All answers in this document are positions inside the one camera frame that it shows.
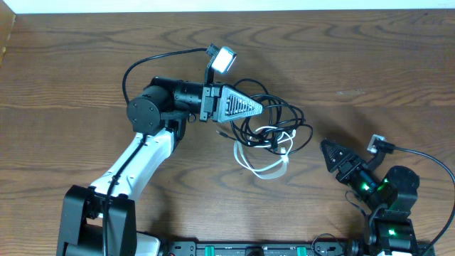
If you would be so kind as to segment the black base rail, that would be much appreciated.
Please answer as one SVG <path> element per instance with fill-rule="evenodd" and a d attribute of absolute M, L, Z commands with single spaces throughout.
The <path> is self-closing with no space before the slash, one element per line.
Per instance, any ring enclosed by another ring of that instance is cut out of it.
<path fill-rule="evenodd" d="M 158 256 L 336 256 L 369 255 L 354 243 L 322 240 L 300 243 L 241 243 L 172 241 L 160 245 Z"/>

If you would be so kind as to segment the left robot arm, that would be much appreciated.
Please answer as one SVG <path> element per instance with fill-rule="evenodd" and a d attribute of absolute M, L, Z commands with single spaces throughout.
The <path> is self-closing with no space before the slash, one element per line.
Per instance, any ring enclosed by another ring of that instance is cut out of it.
<path fill-rule="evenodd" d="M 262 112 L 229 84 L 153 78 L 127 105 L 131 144 L 90 186 L 65 194 L 57 255 L 159 255 L 160 239 L 137 231 L 136 202 L 182 140 L 186 122 L 230 122 Z"/>

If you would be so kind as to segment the wooden side panel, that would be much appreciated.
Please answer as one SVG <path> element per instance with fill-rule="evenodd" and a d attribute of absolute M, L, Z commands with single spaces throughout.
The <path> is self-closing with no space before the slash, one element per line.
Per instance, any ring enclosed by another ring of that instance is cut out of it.
<path fill-rule="evenodd" d="M 16 14 L 1 0 L 0 3 L 0 63 L 3 62 L 6 47 L 16 20 Z"/>

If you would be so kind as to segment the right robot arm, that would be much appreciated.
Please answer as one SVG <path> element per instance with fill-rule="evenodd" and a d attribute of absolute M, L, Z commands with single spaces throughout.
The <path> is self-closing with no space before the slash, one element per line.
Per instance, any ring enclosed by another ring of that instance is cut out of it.
<path fill-rule="evenodd" d="M 417 255 L 419 252 L 409 218 L 417 202 L 418 175 L 404 166 L 393 166 L 383 179 L 373 173 L 394 147 L 374 135 L 368 145 L 373 158 L 365 161 L 347 147 L 328 139 L 321 142 L 328 171 L 335 173 L 336 180 L 349 186 L 371 210 L 365 216 L 363 238 L 348 243 L 347 255 Z"/>

